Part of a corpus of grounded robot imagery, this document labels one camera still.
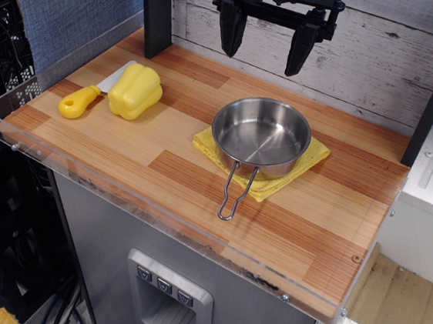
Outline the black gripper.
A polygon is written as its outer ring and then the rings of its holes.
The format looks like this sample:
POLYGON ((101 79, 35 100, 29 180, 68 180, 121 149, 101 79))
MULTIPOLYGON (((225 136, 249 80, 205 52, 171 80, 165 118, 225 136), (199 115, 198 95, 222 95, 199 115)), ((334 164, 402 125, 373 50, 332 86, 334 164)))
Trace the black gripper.
POLYGON ((342 0, 213 0, 213 5, 220 12, 222 49, 230 58, 241 45, 248 16, 292 29, 287 77, 300 72, 316 41, 333 38, 345 10, 342 0))

